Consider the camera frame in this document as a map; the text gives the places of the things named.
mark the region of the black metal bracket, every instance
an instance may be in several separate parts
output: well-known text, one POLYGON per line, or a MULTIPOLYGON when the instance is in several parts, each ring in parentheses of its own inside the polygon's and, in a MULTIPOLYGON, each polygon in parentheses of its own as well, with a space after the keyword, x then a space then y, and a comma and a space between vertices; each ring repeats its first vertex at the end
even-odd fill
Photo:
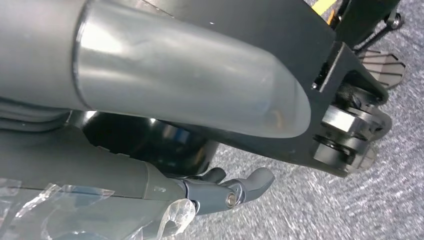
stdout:
POLYGON ((359 53, 388 32, 402 26, 402 16, 397 13, 399 1, 343 0, 330 21, 330 27, 335 30, 338 41, 345 42, 351 49, 354 49, 355 46, 373 35, 378 23, 385 21, 386 27, 383 30, 355 50, 359 53))

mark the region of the metal bolt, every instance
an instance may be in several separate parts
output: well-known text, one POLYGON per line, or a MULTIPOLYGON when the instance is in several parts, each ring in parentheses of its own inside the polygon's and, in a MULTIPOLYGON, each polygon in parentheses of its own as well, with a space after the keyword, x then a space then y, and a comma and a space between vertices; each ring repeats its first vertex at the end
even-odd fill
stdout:
POLYGON ((226 205, 227 205, 227 207, 229 207, 230 209, 234 208, 234 206, 236 205, 236 202, 237 202, 236 195, 234 195, 233 192, 230 192, 228 194, 228 196, 226 197, 226 205))

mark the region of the plastic wrap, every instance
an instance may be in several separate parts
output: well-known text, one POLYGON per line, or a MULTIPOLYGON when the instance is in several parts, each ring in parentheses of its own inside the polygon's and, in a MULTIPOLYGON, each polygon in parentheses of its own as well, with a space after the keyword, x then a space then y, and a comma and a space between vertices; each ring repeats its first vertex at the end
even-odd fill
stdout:
POLYGON ((159 240, 184 231, 196 214, 188 199, 114 193, 52 183, 44 190, 28 189, 0 178, 0 240, 159 240))

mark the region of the screw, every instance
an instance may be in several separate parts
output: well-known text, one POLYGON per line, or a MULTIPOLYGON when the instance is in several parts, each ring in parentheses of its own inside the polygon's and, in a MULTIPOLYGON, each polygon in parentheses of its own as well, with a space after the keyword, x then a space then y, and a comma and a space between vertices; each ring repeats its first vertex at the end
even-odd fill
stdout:
POLYGON ((396 14, 396 17, 393 23, 390 25, 391 29, 395 30, 402 26, 402 17, 399 13, 396 14))
POLYGON ((234 195, 233 192, 230 192, 228 194, 228 196, 226 197, 226 205, 227 205, 227 207, 229 207, 230 209, 234 208, 234 206, 236 205, 236 202, 237 202, 236 195, 234 195))

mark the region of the folding lever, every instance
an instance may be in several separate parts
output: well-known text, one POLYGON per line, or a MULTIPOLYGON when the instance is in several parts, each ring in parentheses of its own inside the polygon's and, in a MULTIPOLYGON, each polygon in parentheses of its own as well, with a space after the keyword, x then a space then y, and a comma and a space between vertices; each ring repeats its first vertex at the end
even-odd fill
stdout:
POLYGON ((218 183, 225 176, 222 169, 211 169, 205 176, 176 179, 185 187, 186 198, 196 204, 197 215, 230 210, 236 205, 258 199, 275 179, 273 173, 265 167, 256 169, 246 179, 236 178, 221 184, 218 183))

